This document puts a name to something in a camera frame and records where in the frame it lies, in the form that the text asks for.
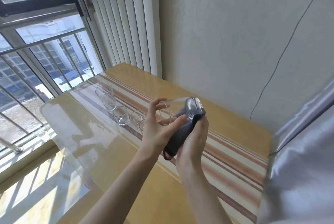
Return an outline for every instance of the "left hand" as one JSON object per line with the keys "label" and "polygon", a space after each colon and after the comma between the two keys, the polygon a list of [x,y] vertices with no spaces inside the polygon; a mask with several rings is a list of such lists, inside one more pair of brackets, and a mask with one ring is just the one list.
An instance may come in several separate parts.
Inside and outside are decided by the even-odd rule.
{"label": "left hand", "polygon": [[145,154],[149,154],[154,157],[159,156],[173,133],[181,128],[181,126],[187,120],[187,116],[182,115],[175,119],[171,124],[166,126],[163,125],[166,119],[157,121],[155,112],[166,107],[165,104],[160,103],[161,101],[165,100],[167,99],[157,98],[150,102],[145,118],[144,132],[140,150],[143,150],[145,151]]}

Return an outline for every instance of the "right hand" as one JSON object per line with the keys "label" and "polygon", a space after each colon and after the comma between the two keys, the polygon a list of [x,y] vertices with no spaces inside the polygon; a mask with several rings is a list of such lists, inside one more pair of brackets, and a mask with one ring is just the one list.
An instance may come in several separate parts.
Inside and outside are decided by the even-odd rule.
{"label": "right hand", "polygon": [[189,134],[183,146],[177,152],[176,168],[181,176],[184,169],[191,165],[194,168],[201,168],[201,158],[205,147],[209,122],[204,116],[197,121],[194,129]]}

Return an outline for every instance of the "white wall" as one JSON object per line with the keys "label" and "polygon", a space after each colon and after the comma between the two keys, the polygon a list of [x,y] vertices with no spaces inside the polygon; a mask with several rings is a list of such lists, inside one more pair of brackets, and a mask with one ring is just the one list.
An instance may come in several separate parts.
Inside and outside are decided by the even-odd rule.
{"label": "white wall", "polygon": [[[159,0],[163,78],[249,119],[310,0]],[[314,0],[252,122],[283,126],[334,78],[334,0]]]}

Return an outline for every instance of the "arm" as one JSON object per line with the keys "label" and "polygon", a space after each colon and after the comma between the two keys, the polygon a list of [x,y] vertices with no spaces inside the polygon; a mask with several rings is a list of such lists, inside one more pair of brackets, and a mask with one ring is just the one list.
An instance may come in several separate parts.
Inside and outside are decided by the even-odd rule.
{"label": "arm", "polygon": [[204,176],[201,157],[209,122],[203,117],[179,149],[176,168],[198,224],[232,224],[211,185]]}
{"label": "arm", "polygon": [[155,112],[165,108],[164,104],[159,104],[165,100],[159,98],[150,103],[138,152],[80,224],[123,224],[159,154],[173,133],[187,120],[186,116],[180,116],[167,126],[162,126],[162,121],[157,122]]}

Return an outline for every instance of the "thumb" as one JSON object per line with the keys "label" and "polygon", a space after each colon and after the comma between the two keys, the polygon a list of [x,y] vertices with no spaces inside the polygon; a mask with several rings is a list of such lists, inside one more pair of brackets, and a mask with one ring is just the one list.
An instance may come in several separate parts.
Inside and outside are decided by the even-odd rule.
{"label": "thumb", "polygon": [[167,125],[166,129],[168,131],[168,134],[172,136],[174,132],[176,132],[178,129],[181,128],[181,126],[186,122],[187,115],[179,116],[173,123]]}

